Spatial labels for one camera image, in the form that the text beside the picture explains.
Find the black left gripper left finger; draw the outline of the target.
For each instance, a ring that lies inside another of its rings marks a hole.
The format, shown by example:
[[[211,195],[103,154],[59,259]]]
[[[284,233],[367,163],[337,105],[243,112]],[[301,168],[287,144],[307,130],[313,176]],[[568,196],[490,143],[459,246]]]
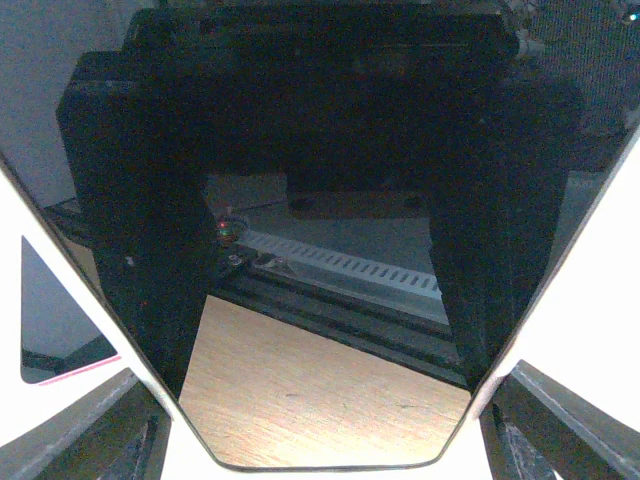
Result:
[[[159,479],[171,418],[128,368],[1,447],[3,479]]]

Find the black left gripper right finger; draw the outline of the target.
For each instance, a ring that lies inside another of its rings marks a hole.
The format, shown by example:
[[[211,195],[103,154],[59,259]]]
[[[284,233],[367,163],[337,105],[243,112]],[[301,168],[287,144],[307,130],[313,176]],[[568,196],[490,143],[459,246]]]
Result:
[[[639,432],[525,361],[504,378],[480,424],[495,479],[639,477]]]

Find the phone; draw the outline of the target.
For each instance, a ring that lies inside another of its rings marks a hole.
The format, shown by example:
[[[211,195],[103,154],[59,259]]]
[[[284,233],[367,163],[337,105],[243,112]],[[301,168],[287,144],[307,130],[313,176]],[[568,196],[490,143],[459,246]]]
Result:
[[[159,479],[480,479],[525,361],[637,431],[637,67],[489,3],[136,12],[57,85],[92,252],[1,164],[1,447],[128,368]],[[607,402],[597,387],[620,379]]]

